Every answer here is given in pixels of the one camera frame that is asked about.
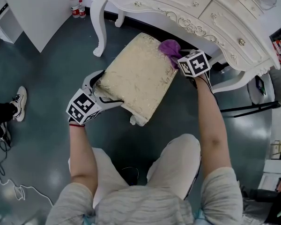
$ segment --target white ornate desk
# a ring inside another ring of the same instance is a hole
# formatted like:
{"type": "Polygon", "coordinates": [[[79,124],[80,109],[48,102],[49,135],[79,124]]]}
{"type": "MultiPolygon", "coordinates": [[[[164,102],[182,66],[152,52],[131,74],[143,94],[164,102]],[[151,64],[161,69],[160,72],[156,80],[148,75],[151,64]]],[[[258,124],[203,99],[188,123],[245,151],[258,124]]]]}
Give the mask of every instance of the white ornate desk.
{"type": "Polygon", "coordinates": [[[107,1],[118,9],[115,23],[120,27],[126,12],[157,12],[166,15],[182,29],[217,44],[221,54],[212,56],[210,65],[222,57],[239,75],[213,86],[214,92],[246,85],[270,67],[280,68],[270,38],[262,33],[258,17],[263,14],[255,0],[93,0],[90,16],[99,39],[94,55],[100,57],[106,46],[104,7],[107,1]]]}

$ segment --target knee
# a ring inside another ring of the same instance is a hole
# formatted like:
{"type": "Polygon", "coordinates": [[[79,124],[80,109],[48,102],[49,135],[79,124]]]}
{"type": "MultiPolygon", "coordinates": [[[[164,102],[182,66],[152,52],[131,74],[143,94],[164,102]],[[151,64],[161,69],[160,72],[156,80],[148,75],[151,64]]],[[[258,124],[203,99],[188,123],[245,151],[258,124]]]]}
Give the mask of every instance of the knee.
{"type": "Polygon", "coordinates": [[[182,134],[181,136],[179,136],[177,139],[184,141],[186,143],[197,143],[199,145],[199,141],[192,134],[185,133],[185,134],[182,134]]]}
{"type": "Polygon", "coordinates": [[[179,144],[186,149],[196,149],[200,151],[200,143],[198,139],[192,134],[182,134],[175,139],[176,144],[179,144]]]}
{"type": "Polygon", "coordinates": [[[96,159],[97,162],[99,160],[104,160],[104,161],[110,160],[110,157],[101,148],[93,148],[93,152],[94,152],[95,159],[96,159]]]}

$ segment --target gray floor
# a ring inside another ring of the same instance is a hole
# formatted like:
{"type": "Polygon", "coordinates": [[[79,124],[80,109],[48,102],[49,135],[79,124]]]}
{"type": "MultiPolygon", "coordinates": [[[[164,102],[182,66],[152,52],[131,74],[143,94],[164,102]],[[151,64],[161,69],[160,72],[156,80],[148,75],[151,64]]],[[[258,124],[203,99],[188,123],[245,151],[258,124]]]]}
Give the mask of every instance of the gray floor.
{"type": "MultiPolygon", "coordinates": [[[[70,181],[67,160],[69,139],[66,106],[88,74],[105,69],[139,30],[116,28],[106,21],[108,43],[101,58],[92,51],[97,37],[90,18],[68,19],[42,53],[39,53],[25,34],[15,45],[0,42],[0,102],[9,102],[20,85],[28,90],[26,118],[11,121],[13,148],[3,163],[6,176],[17,185],[35,186],[53,202],[70,181]]],[[[219,81],[228,74],[215,74],[219,81]]],[[[221,109],[250,105],[246,87],[216,94],[221,109]]],[[[260,181],[270,140],[271,111],[241,117],[225,118],[233,168],[241,182],[256,188],[260,181]]],[[[146,173],[166,144],[183,134],[198,139],[197,91],[180,74],[144,127],[132,126],[130,114],[116,108],[101,114],[87,124],[89,140],[102,148],[120,170],[136,166],[140,171],[139,184],[146,183],[146,173]]],[[[0,150],[0,159],[4,153],[0,150]]],[[[200,173],[188,200],[196,211],[200,205],[200,173]]],[[[5,224],[44,224],[50,209],[46,199],[34,191],[25,190],[26,201],[18,202],[12,186],[0,185],[0,214],[5,224]]]]}

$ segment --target beige cushion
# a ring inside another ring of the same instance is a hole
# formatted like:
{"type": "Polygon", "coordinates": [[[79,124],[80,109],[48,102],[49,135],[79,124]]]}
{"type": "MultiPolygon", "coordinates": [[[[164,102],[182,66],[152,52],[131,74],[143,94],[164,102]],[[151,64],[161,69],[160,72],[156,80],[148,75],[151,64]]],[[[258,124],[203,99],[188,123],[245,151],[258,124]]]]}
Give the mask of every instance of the beige cushion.
{"type": "Polygon", "coordinates": [[[109,97],[124,100],[124,108],[147,121],[177,72],[158,51],[159,45],[155,38],[140,33],[109,65],[97,85],[109,97]]]}

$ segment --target drawer knob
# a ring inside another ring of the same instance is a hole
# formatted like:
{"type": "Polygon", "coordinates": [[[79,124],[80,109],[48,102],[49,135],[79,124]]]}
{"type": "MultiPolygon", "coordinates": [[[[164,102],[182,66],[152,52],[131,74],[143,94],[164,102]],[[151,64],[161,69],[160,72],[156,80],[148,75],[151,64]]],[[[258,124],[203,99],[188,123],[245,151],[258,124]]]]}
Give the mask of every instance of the drawer knob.
{"type": "Polygon", "coordinates": [[[141,2],[136,1],[136,2],[134,3],[134,5],[137,6],[137,7],[140,7],[140,6],[141,6],[141,2]]]}
{"type": "Polygon", "coordinates": [[[245,45],[245,41],[244,41],[243,39],[240,39],[240,40],[238,41],[238,43],[239,43],[239,45],[241,45],[241,46],[244,46],[244,45],[245,45]]]}

